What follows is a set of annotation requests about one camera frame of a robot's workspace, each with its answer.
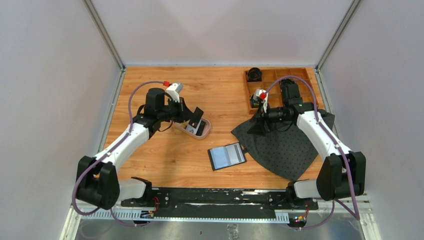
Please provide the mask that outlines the black credit card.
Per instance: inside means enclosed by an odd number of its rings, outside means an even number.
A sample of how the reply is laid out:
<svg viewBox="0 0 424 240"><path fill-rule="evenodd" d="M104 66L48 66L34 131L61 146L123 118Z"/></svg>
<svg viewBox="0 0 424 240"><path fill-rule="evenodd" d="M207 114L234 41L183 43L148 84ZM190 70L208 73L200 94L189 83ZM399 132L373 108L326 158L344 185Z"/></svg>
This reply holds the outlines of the black credit card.
<svg viewBox="0 0 424 240"><path fill-rule="evenodd" d="M204 111L201 110L199 107L196 107L196 109L192 113L191 119L189 121L189 125L193 128L197 128L197 126L201 122L203 114L204 114Z"/></svg>

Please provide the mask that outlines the pink oval card tray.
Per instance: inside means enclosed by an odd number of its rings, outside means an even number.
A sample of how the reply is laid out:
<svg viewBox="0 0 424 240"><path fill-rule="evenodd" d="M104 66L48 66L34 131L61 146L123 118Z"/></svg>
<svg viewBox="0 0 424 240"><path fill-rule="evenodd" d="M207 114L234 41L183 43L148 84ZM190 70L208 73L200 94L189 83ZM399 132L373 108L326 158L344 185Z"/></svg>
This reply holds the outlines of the pink oval card tray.
<svg viewBox="0 0 424 240"><path fill-rule="evenodd" d="M183 123L174 122L173 127L196 140L205 139L212 129L210 121L204 117L201 118L199 124L196 127L191 126L188 121Z"/></svg>

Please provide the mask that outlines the black card holder wallet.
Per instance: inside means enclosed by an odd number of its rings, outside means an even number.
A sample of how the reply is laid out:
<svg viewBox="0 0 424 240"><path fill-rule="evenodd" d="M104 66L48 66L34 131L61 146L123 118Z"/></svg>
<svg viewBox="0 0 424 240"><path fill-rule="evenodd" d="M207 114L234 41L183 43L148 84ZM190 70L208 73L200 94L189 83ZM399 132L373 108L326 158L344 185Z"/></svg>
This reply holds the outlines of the black card holder wallet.
<svg viewBox="0 0 424 240"><path fill-rule="evenodd" d="M214 147L207 150L213 171L225 169L247 162L245 149L240 142Z"/></svg>

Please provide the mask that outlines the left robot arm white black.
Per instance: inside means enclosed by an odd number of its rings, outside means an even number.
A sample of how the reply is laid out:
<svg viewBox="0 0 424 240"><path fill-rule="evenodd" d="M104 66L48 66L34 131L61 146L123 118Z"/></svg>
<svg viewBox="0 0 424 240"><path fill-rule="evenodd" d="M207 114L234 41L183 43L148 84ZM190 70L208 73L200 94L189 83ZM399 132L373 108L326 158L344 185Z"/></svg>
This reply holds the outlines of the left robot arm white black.
<svg viewBox="0 0 424 240"><path fill-rule="evenodd" d="M80 200L98 210L110 210L124 200L133 200L142 207L152 203L150 181L140 177L120 181L118 172L125 161L160 130L163 122L200 123L204 112L199 107L191 111L178 93L172 87L149 89L145 104L138 108L136 115L130 116L125 131L103 151L79 160L72 192L74 205Z"/></svg>

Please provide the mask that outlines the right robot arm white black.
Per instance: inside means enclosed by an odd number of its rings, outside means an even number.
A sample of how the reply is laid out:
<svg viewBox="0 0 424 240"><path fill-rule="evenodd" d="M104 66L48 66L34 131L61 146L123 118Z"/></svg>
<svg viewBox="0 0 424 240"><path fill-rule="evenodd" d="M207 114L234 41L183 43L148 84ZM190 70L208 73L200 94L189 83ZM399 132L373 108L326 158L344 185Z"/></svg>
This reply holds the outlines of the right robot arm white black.
<svg viewBox="0 0 424 240"><path fill-rule="evenodd" d="M316 179L288 184L285 201L290 208L298 209L311 198L331 201L351 197L355 200L365 191L366 157L337 138L319 112L315 97L311 102L303 101L295 79L289 75L271 84L280 87L283 104L280 107L269 106L269 89L255 91L251 98L258 103L258 109L247 132L265 136L272 130L272 124L291 122L307 136L323 160Z"/></svg>

